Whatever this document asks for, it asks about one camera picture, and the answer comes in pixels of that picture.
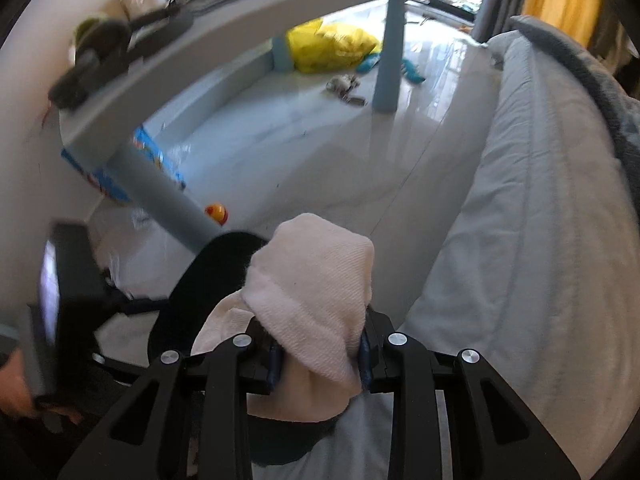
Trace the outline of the person's left hand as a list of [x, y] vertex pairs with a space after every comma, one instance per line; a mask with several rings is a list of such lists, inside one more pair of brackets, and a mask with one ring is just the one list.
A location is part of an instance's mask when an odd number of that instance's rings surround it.
[[73, 424], [82, 421], [81, 414], [71, 408], [44, 404], [37, 408], [25, 376], [23, 352], [15, 348], [1, 367], [0, 405], [2, 413], [13, 418], [37, 418], [43, 414], [67, 417]]

